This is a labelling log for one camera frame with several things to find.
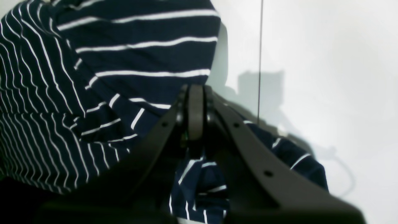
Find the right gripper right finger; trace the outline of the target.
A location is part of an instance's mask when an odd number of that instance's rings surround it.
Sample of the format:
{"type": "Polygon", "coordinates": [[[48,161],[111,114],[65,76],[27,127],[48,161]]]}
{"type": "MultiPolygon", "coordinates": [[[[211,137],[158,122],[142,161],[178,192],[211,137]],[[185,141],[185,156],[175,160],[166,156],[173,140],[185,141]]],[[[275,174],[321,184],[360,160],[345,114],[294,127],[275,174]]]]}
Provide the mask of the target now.
{"type": "Polygon", "coordinates": [[[230,199],[224,224],[364,224],[356,207],[290,170],[263,145],[210,86],[203,88],[208,152],[230,199]]]}

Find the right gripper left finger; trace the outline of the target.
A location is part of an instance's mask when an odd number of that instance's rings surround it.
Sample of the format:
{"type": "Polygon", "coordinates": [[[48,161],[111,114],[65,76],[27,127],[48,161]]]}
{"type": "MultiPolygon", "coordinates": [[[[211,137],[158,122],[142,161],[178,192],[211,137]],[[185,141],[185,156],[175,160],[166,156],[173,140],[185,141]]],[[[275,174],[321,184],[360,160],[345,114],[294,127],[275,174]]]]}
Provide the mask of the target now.
{"type": "Polygon", "coordinates": [[[34,224],[177,224],[162,201],[173,185],[188,85],[131,154],[78,190],[45,203],[34,224]]]}

